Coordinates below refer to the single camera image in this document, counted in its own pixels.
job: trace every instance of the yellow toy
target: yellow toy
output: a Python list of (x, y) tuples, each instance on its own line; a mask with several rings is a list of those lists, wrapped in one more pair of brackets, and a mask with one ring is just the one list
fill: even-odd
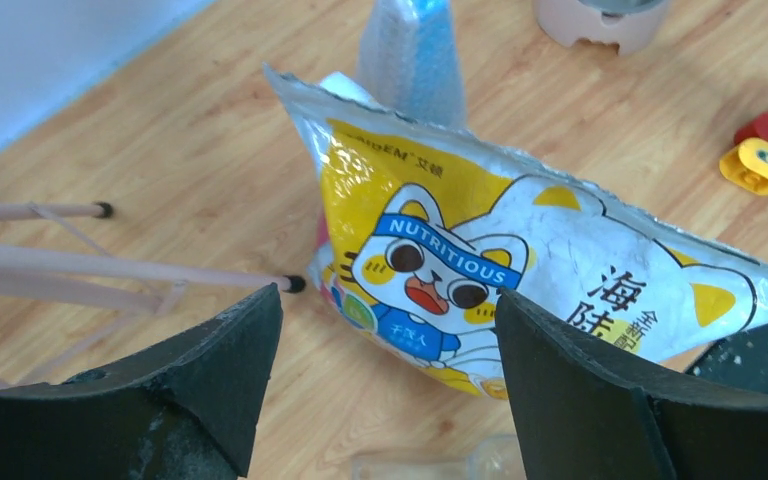
[(720, 172), (756, 195), (768, 195), (768, 142), (747, 138), (723, 155)]

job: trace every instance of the chinese characters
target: chinese characters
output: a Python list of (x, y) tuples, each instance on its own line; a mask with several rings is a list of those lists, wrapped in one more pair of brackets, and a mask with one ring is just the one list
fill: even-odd
[(640, 317), (625, 329), (625, 332), (617, 337), (614, 345), (623, 350), (634, 350), (634, 347), (637, 346), (655, 323), (658, 323), (658, 317), (655, 315), (655, 312), (651, 310), (644, 311)]
[(437, 178), (443, 178), (443, 167), (441, 167), (440, 165), (437, 165), (436, 163), (430, 162), (426, 158), (417, 156), (416, 166), (434, 175)]
[[(635, 280), (631, 272), (618, 274), (617, 268), (613, 265), (608, 273), (601, 276), (601, 284), (587, 292), (587, 299), (580, 300), (578, 307), (567, 318), (567, 323), (590, 333), (597, 337), (604, 337), (611, 332), (614, 326), (614, 320), (611, 315), (616, 312), (628, 311), (629, 307), (636, 303), (643, 289), (646, 288), (646, 282)], [(626, 331), (620, 338), (627, 337), (637, 344), (646, 331), (651, 328), (653, 323), (657, 322), (655, 312), (648, 312), (650, 317), (635, 321), (631, 326), (637, 330), (634, 332)]]
[(394, 324), (390, 325), (390, 330), (390, 338), (392, 338), (394, 343), (398, 344), (398, 346), (403, 349), (412, 351), (418, 350), (421, 347), (428, 346), (428, 344), (425, 343), (425, 335), (410, 327)]

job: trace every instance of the dark object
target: dark object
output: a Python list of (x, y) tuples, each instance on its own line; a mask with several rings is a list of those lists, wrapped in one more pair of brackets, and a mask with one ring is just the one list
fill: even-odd
[(768, 393), (768, 325), (716, 342), (687, 373), (732, 387)]
[(272, 285), (61, 385), (0, 390), (0, 480), (247, 475), (281, 323)]
[(768, 395), (643, 360), (512, 291), (496, 328), (529, 480), (768, 479)]
[(98, 205), (103, 210), (101, 215), (96, 215), (95, 218), (110, 218), (113, 216), (113, 205), (107, 202), (95, 202), (95, 205)]
[(284, 290), (287, 293), (301, 293), (307, 286), (307, 281), (301, 275), (286, 275), (290, 281), (290, 288)]

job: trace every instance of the plastic container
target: plastic container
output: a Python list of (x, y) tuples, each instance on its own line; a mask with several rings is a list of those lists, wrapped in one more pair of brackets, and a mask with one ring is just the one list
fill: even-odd
[(433, 458), (410, 453), (359, 455), (353, 480), (525, 480), (515, 435), (495, 435), (465, 458)]

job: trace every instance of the bubble wrap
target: bubble wrap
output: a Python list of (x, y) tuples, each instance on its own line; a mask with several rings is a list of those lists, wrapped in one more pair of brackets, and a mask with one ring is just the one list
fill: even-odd
[(448, 0), (376, 0), (355, 80), (409, 117), (466, 128), (466, 99)]

